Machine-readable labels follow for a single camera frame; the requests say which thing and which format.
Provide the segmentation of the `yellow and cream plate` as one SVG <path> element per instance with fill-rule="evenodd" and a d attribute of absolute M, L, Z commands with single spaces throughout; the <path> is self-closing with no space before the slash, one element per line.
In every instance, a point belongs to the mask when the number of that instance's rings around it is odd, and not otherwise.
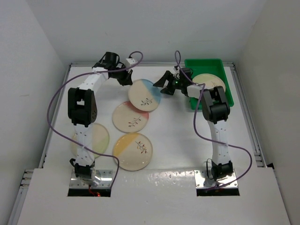
<path fill-rule="evenodd" d="M 140 133 L 128 133 L 120 137 L 113 148 L 120 167 L 126 171 L 138 171 L 152 160 L 153 146 L 148 137 Z"/>

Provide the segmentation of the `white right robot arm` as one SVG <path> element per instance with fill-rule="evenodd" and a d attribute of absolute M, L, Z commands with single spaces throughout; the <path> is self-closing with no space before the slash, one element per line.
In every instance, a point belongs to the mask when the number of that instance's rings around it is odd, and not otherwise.
<path fill-rule="evenodd" d="M 225 84 L 212 74 L 199 74 L 191 77 L 192 69 L 174 67 L 174 72 L 167 70 L 154 83 L 154 87 L 161 87 L 163 94 L 173 95 L 180 90 L 183 95 L 200 100 L 202 114 L 210 127 L 213 154 L 211 171 L 207 177 L 217 181 L 233 173 L 233 163 L 228 153 L 226 122 L 230 114 L 230 107 L 225 95 Z"/>

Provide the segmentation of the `pink and cream plate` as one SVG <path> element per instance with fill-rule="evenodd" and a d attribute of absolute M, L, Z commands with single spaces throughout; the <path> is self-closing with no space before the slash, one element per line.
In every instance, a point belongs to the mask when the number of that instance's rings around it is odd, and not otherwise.
<path fill-rule="evenodd" d="M 112 122 L 121 132 L 133 133 L 142 130 L 148 123 L 149 113 L 134 107 L 130 101 L 121 103 L 112 113 Z"/>

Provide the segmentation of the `blue and cream plate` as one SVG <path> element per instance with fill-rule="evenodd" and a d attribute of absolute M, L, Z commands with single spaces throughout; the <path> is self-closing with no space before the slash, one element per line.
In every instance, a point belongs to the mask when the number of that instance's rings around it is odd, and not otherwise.
<path fill-rule="evenodd" d="M 128 99 L 138 110 L 152 112 L 156 110 L 161 101 L 159 88 L 147 79 L 135 80 L 128 90 Z"/>

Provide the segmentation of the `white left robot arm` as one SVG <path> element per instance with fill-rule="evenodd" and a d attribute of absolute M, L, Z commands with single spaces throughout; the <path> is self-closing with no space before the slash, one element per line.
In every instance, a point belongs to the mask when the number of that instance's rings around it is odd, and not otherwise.
<path fill-rule="evenodd" d="M 96 173 L 95 157 L 91 152 L 92 124 L 98 115 L 95 93 L 110 78 L 116 79 L 122 86 L 133 84 L 130 67 L 135 63 L 131 56 L 122 63 L 118 54 L 106 52 L 92 67 L 92 73 L 84 82 L 68 90 L 68 117 L 74 125 L 76 141 L 80 144 L 76 148 L 76 157 L 70 163 L 75 176 L 84 181 L 92 182 Z"/>

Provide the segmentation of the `green and cream plate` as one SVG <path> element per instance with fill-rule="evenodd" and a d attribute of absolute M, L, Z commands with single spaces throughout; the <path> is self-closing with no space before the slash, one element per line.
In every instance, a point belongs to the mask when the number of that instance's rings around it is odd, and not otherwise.
<path fill-rule="evenodd" d="M 79 146 L 76 143 L 72 143 L 71 151 L 74 155 L 78 156 L 78 150 L 84 150 L 89 156 L 98 158 L 99 154 L 104 154 L 109 145 L 109 132 L 99 123 L 91 123 L 88 127 L 84 125 L 74 125 L 75 133 L 72 137 L 73 141 L 76 141 L 83 145 Z"/>
<path fill-rule="evenodd" d="M 222 79 L 213 74 L 199 74 L 196 75 L 192 81 L 199 84 L 204 83 L 206 89 L 213 89 L 217 86 L 221 86 L 224 91 L 226 91 L 226 86 Z"/>

